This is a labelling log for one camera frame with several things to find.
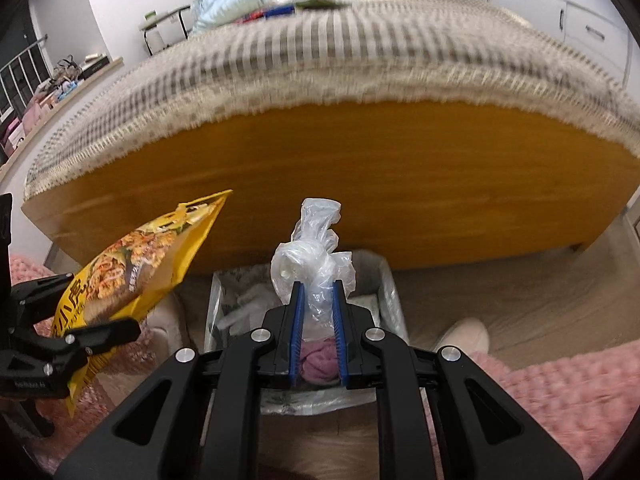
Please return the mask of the yellow snack packet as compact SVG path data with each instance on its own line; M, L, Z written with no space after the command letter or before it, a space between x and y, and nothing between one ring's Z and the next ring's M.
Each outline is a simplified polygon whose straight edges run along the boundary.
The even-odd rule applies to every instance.
M230 190L180 203L94 257L58 300L52 335L133 318L137 322L182 283Z

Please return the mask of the purple towel cloth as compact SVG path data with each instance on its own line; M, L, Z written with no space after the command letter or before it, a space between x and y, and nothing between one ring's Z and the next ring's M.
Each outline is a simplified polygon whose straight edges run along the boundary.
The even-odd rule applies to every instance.
M304 341L300 348L300 376L311 385L329 385L338 379L334 338Z

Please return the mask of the knotted white plastic bag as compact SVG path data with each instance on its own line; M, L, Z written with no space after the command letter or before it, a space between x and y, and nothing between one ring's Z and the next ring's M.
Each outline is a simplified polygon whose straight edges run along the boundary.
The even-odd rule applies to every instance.
M341 204L326 198L306 198L288 242L280 244L270 263L271 283L280 300L291 300L293 285L304 285L303 340L331 337L333 285L343 284L346 295L356 288L356 270L350 252L337 249L332 226L341 219Z

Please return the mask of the red blue snack wrapper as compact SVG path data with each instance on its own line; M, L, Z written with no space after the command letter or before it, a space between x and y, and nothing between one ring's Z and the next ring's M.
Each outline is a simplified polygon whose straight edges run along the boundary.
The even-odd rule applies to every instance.
M252 21L264 20L269 16L269 9L266 10L257 10L252 13L246 14L239 19L238 24L245 24Z

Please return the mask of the clear disposable plastic glove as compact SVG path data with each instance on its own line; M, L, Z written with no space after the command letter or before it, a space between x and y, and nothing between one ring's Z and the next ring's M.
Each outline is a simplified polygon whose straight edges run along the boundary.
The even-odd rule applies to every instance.
M218 330L228 330L232 337L262 326L266 312L279 307L280 298L271 285L258 283L238 298L238 306L215 323Z

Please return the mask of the lined trash bin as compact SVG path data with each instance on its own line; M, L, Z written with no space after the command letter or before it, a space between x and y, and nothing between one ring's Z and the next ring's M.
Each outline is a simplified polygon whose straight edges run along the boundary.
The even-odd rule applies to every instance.
M372 315L375 326L408 340L399 294L387 261L367 250L352 253L355 288L348 301ZM204 350L220 350L262 325L266 312L281 304L272 286L270 265L216 272L209 287ZM370 404L371 389L349 391L337 378L332 314L317 321L311 314L303 322L300 378L291 390L265 390L262 414L312 416Z

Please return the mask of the pink fluffy rug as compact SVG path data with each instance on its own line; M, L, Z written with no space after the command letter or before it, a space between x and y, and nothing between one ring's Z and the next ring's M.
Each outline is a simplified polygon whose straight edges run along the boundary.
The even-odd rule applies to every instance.
M47 438L29 437L26 448L48 474L58 469L72 449L149 375L155 351L151 333L111 362L130 366L130 373L102 374L81 395L75 414L62 400L37 406L55 430ZM512 370L477 351L473 361L513 396L578 463L585 476L594 474L628 428L639 406L639 345L628 342L600 352ZM278 479L373 479L373 426L361 408L329 416L297 417L296 434L285 437L285 419L267 434L271 477Z

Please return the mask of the white slipper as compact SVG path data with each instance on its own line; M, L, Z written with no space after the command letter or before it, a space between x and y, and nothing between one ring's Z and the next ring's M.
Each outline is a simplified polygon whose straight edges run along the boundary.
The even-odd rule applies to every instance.
M488 329L478 318L462 318L439 337L433 351L447 346L457 347L468 356L473 353L487 354L490 347Z

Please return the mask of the wooden window sill shelf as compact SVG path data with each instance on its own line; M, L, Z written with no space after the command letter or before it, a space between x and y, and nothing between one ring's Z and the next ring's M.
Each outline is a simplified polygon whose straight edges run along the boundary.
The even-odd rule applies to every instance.
M26 165L26 159L35 146L42 140L47 140L50 134L62 125L67 115L78 112L86 103L106 88L110 81L125 67L125 60L120 56L107 66L98 70L88 80L79 85L61 102L53 107L36 123L26 138L17 145L14 153L1 167L1 181L8 180L14 170Z

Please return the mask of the black metal side rack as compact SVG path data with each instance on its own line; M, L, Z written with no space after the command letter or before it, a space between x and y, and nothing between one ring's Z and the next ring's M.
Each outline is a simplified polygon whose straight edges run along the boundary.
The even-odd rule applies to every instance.
M149 56L166 50L189 38L194 23L190 4L171 11L150 12L139 26Z

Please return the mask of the brown checkered bedspread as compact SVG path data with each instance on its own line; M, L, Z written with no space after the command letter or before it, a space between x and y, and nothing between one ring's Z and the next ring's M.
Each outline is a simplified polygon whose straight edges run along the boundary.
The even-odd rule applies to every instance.
M306 104L491 104L639 149L639 107L582 52L480 0L357 0L222 26L134 66L50 136L26 198L208 122Z

